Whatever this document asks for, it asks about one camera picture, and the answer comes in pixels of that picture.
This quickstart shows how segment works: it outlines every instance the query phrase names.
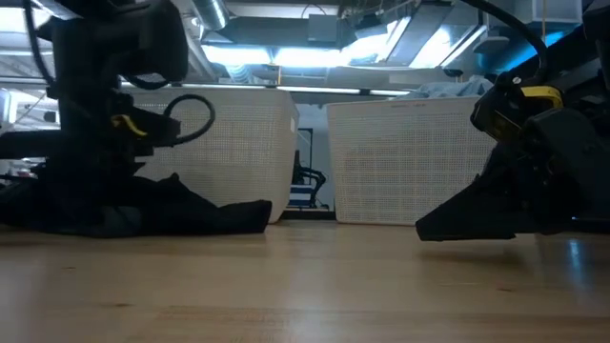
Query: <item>black cloth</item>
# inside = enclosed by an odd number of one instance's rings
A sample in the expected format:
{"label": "black cloth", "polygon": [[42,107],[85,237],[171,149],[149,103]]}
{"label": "black cloth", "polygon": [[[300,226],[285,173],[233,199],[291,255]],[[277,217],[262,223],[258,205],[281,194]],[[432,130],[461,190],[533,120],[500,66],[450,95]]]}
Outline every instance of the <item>black cloth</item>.
{"label": "black cloth", "polygon": [[74,195],[75,190],[41,190],[44,186],[35,181],[9,186],[0,194],[0,222],[100,238],[242,234],[264,232],[272,211],[265,200],[219,208],[191,192],[177,174],[158,182],[133,176],[106,186],[100,203],[83,193]]}

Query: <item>ceiling light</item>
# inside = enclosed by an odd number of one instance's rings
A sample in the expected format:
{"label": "ceiling light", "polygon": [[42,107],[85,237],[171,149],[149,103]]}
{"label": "ceiling light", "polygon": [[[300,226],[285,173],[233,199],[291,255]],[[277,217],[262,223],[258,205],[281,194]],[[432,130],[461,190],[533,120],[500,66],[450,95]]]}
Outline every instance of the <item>ceiling light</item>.
{"label": "ceiling light", "polygon": [[279,2],[271,4],[272,1],[262,1],[249,4],[247,1],[226,1],[227,8],[232,14],[238,17],[268,17],[268,18],[293,18],[303,19],[306,18],[309,13],[324,13],[326,15],[337,15],[339,6],[338,5],[311,5],[305,9],[307,5],[306,1],[303,4],[280,4]]}
{"label": "ceiling light", "polygon": [[445,28],[440,28],[421,48],[409,68],[434,68],[451,53],[451,36]]}
{"label": "ceiling light", "polygon": [[24,93],[22,91],[10,91],[10,100],[16,101],[18,103],[35,103],[38,102],[38,100],[41,100],[41,98]]}
{"label": "ceiling light", "polygon": [[401,96],[407,95],[411,93],[410,91],[377,91],[372,90],[371,95],[380,95],[380,96]]}
{"label": "ceiling light", "polygon": [[[40,54],[43,56],[52,56],[53,51],[42,50]],[[0,56],[32,56],[30,48],[18,48],[18,49],[2,49],[0,50]]]}
{"label": "ceiling light", "polygon": [[183,88],[202,88],[202,89],[220,89],[220,90],[252,90],[252,89],[264,89],[265,86],[257,85],[230,85],[230,84],[211,84],[211,85],[198,85],[198,84],[183,84]]}
{"label": "ceiling light", "polygon": [[389,28],[389,25],[392,23],[388,24],[388,32],[390,32],[389,37],[385,46],[377,54],[377,62],[385,61],[388,59],[388,57],[390,57],[390,53],[392,53],[392,50],[394,50],[394,47],[398,44],[402,34],[405,32],[405,30],[407,30],[407,26],[409,26],[410,21],[411,17],[402,18],[397,22],[396,26],[392,30]]}
{"label": "ceiling light", "polygon": [[[23,9],[20,8],[0,9],[0,32],[27,32],[28,28],[23,14]],[[36,27],[44,24],[51,17],[50,14],[39,9],[34,9],[32,14]]]}
{"label": "ceiling light", "polygon": [[336,88],[318,88],[318,87],[286,87],[280,86],[282,91],[297,91],[297,92],[321,92],[321,93],[336,93],[336,94],[360,94],[360,90],[355,89],[336,89]]}
{"label": "ceiling light", "polygon": [[345,54],[349,60],[363,59],[369,56],[375,57],[380,51],[384,50],[388,40],[397,26],[398,21],[394,21],[386,26],[386,32],[360,38],[350,46],[344,48],[341,53]]}
{"label": "ceiling light", "polygon": [[487,31],[487,27],[486,26],[481,26],[479,27],[470,37],[468,37],[468,39],[463,42],[459,48],[455,49],[453,52],[451,52],[451,54],[449,56],[447,56],[447,58],[445,58],[444,61],[442,61],[440,63],[441,67],[447,67],[451,64],[451,62],[453,62],[456,58],[458,58],[458,56],[460,56],[461,54],[463,54],[466,49],[468,49],[471,45],[473,45],[473,43],[475,43],[477,41],[477,39],[484,34]]}
{"label": "ceiling light", "polygon": [[271,57],[265,48],[201,46],[211,62],[228,66],[269,64]]}
{"label": "ceiling light", "polygon": [[283,48],[274,63],[282,67],[332,68],[347,65],[349,58],[339,50]]}
{"label": "ceiling light", "polygon": [[[127,82],[127,81],[123,81],[123,80],[125,80],[125,79],[123,78],[123,76],[121,76],[121,87],[122,88],[138,88],[136,85],[132,84],[131,82]],[[165,85],[161,88],[164,89],[164,88],[171,88],[171,87],[172,87],[172,85]]]}

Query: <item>wooden table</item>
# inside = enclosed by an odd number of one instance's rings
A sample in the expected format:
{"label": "wooden table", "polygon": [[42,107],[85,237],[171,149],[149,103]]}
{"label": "wooden table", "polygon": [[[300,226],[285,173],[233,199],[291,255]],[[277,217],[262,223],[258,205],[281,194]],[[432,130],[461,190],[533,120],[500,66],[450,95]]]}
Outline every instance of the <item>wooden table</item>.
{"label": "wooden table", "polygon": [[610,342],[610,236],[401,227],[93,240],[0,232],[0,341]]}

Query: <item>ceiling duct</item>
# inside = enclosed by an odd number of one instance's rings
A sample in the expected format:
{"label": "ceiling duct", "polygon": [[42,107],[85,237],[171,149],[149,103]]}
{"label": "ceiling duct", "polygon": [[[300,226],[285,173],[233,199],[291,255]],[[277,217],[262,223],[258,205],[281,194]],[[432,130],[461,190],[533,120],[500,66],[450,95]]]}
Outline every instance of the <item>ceiling duct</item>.
{"label": "ceiling duct", "polygon": [[356,24],[356,37],[358,39],[388,33],[387,25],[382,23],[375,14],[367,14]]}
{"label": "ceiling duct", "polygon": [[221,30],[231,19],[223,0],[193,0],[195,14],[206,30]]}
{"label": "ceiling duct", "polygon": [[237,84],[253,84],[254,76],[248,66],[225,66],[231,80]]}
{"label": "ceiling duct", "polygon": [[[263,47],[341,49],[356,40],[354,28],[334,15],[312,14],[309,19],[236,17],[218,33],[233,44]],[[211,37],[205,36],[202,43],[215,44]]]}
{"label": "ceiling duct", "polygon": [[422,3],[413,14],[409,27],[398,40],[388,61],[411,65],[452,9],[453,6],[450,3]]}

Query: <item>perforated basket wall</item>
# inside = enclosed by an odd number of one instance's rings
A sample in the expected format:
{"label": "perforated basket wall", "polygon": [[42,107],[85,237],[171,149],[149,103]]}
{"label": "perforated basket wall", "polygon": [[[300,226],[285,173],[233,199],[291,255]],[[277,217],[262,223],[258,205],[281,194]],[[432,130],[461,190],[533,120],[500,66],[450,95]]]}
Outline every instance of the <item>perforated basket wall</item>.
{"label": "perforated basket wall", "polygon": [[[217,206],[270,200],[270,222],[279,219],[290,198],[295,162],[298,113],[286,91],[163,89],[132,91],[135,105],[161,113],[176,96],[194,93],[216,108],[213,127],[197,140],[175,148],[157,149],[138,173],[153,180],[180,175],[193,192]],[[198,130],[209,118],[196,100],[178,104],[173,118],[182,134]]]}
{"label": "perforated basket wall", "polygon": [[329,105],[337,220],[414,225],[469,185],[495,146],[470,123],[477,100]]}

